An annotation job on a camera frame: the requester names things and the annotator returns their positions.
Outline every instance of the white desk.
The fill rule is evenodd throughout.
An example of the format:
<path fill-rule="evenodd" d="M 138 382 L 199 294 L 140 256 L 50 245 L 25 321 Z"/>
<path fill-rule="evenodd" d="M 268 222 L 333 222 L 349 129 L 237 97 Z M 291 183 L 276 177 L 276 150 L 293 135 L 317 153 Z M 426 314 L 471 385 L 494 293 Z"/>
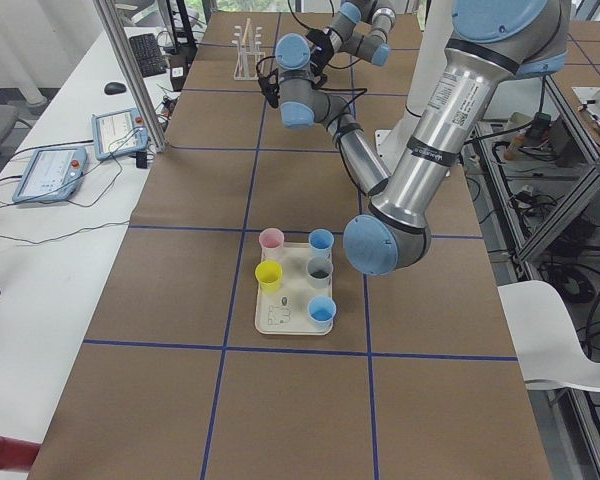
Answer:
<path fill-rule="evenodd" d="M 154 29 L 128 29 L 130 35 Z M 107 96 L 104 85 L 124 77 L 104 32 L 49 105 L 22 148 L 93 138 L 91 115 L 134 106 L 129 92 Z M 145 79 L 154 105 L 170 89 L 168 74 Z M 87 147 L 89 167 L 96 165 Z M 1 177 L 24 171 L 30 152 L 12 161 Z M 120 159 L 122 174 L 93 207 L 70 204 L 0 209 L 0 234 L 43 240 L 82 227 L 129 219 L 147 170 Z M 105 162 L 87 175 L 72 200 L 91 203 L 118 171 Z M 10 202 L 16 183 L 0 184 Z M 108 227 L 41 246 L 0 239 L 0 435 L 41 442 L 96 307 L 126 226 Z M 0 480 L 24 474 L 0 472 Z"/>

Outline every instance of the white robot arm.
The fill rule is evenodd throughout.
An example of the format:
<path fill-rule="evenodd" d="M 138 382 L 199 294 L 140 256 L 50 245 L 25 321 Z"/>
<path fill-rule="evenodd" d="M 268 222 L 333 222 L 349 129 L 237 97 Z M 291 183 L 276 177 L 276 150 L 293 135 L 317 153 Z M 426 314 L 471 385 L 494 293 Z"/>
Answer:
<path fill-rule="evenodd" d="M 322 74 L 319 66 L 328 62 L 319 59 L 323 46 L 311 48 L 296 34 L 278 42 L 275 57 L 284 125 L 300 129 L 322 123 L 353 181 L 369 197 L 372 215 L 354 218 L 344 232 L 347 258 L 355 268 L 384 275 L 426 254 L 430 244 L 426 209 L 497 86 L 554 73 L 564 65 L 570 7 L 570 0 L 455 0 L 454 31 L 445 48 L 447 66 L 393 174 L 367 144 L 348 102 L 316 89 L 315 77 Z M 371 0 L 343 4 L 326 30 L 333 52 L 346 48 L 364 60 L 378 55 L 376 60 L 382 61 L 373 63 L 383 64 L 394 18 L 390 5 L 378 8 Z M 351 38 L 360 42 L 353 31 L 360 19 L 371 20 L 372 25 L 380 19 L 377 23 L 382 26 L 383 41 L 369 43 L 364 53 L 362 48 L 351 50 Z"/>

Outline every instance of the white chair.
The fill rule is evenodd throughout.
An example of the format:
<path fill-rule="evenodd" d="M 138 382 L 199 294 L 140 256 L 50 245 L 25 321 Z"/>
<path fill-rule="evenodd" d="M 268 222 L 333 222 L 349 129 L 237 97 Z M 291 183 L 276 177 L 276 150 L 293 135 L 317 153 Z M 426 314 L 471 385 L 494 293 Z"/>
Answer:
<path fill-rule="evenodd" d="M 600 392 L 600 363 L 589 360 L 569 312 L 548 283 L 498 287 L 522 376 L 529 390 Z"/>

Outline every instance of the blue cup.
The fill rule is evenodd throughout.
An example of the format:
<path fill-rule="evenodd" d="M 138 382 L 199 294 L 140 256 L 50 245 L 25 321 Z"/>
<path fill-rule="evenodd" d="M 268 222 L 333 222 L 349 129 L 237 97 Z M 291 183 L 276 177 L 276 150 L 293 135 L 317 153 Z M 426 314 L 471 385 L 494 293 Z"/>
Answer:
<path fill-rule="evenodd" d="M 312 257 L 327 258 L 331 255 L 333 247 L 333 233 L 324 228 L 318 228 L 309 234 L 309 245 L 311 245 Z"/>
<path fill-rule="evenodd" d="M 327 330 L 333 325 L 336 316 L 336 303 L 324 295 L 313 297 L 307 306 L 309 317 L 320 330 Z"/>

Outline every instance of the yellow cup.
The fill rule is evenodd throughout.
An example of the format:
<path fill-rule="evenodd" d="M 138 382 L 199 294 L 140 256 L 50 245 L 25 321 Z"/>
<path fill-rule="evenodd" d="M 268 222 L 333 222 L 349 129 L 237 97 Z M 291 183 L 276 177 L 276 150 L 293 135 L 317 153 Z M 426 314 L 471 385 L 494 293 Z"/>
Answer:
<path fill-rule="evenodd" d="M 282 265 L 273 260 L 265 260 L 256 267 L 256 279 L 263 292 L 276 292 L 282 281 Z"/>

